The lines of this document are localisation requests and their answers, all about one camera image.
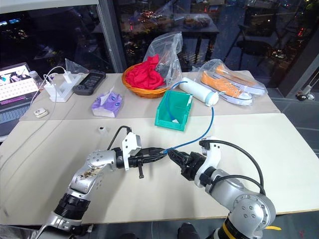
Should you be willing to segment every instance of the red cloth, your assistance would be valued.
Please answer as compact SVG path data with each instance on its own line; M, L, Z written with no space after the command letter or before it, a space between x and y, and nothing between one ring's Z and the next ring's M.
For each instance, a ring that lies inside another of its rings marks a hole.
M155 90L164 85L163 77L155 71L159 55L149 56L147 61L137 65L126 75L126 81L135 88Z

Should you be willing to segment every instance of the orange shoe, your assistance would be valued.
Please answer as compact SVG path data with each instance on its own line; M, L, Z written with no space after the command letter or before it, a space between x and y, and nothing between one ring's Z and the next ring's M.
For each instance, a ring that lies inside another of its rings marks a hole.
M263 84L240 72L229 70L223 63L216 67L215 72L226 77L233 85L245 92L255 95L263 95L267 92Z
M238 89L226 78L213 78L204 71L201 82L214 92L224 92L224 94L221 94L220 96L230 103L245 106L252 104L251 94Z

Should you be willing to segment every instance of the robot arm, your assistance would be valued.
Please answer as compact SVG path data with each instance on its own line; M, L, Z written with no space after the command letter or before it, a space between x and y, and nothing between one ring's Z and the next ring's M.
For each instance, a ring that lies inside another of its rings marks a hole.
M142 170L143 159L145 158L145 162L148 162L147 155L139 154L142 147L138 135L128 132L122 146L123 151L119 148L97 150L87 156L82 168L74 174L58 206L50 213L47 222L37 233L36 239L70 239L73 235L81 235L86 231L87 228L81 225L82 217L89 207L95 190L101 186L103 177L116 168L128 169L138 166ZM143 149L144 153L150 153L150 151Z
M203 149L207 155L220 156L220 144L209 145ZM168 151L168 155L181 167L181 174L186 179L194 180L198 187L205 187L207 194L229 210L223 226L215 231L212 238L260 239L262 230L274 221L276 211L269 198L248 190L237 178L220 180L229 174L216 169L219 158L205 158L194 152L188 155L177 150Z
M207 158L199 153L188 155L174 149L167 150L168 155L181 167L181 174L186 179L195 181L198 187L205 187L206 193L229 210L223 226L214 232L212 238L260 239L262 230L275 219L275 207L265 195L248 190L238 179L223 178L229 174L216 169L221 152L219 143L211 143L214 139L208 137L206 141L209 143L203 148ZM39 230L36 239L71 239L73 235L84 234L87 228L81 225L82 217L88 209L92 194L101 186L107 173L117 168L128 170L130 167L138 167L140 178L143 178L144 163L155 162L166 156L161 154L162 148L142 149L140 137L132 133L130 128L122 148L93 151L86 158L85 164L74 174L66 193Z

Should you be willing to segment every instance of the laptop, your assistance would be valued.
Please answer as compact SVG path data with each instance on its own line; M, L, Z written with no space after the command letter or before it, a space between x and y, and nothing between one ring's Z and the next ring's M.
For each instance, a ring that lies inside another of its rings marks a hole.
M29 71L25 62L0 69L0 138L12 131L38 90Z

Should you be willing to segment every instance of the laptop screen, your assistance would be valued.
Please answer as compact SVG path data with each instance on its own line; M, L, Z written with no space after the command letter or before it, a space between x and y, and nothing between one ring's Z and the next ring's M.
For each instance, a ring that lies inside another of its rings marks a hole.
M37 90L26 63L0 69L0 108L28 99L31 101Z

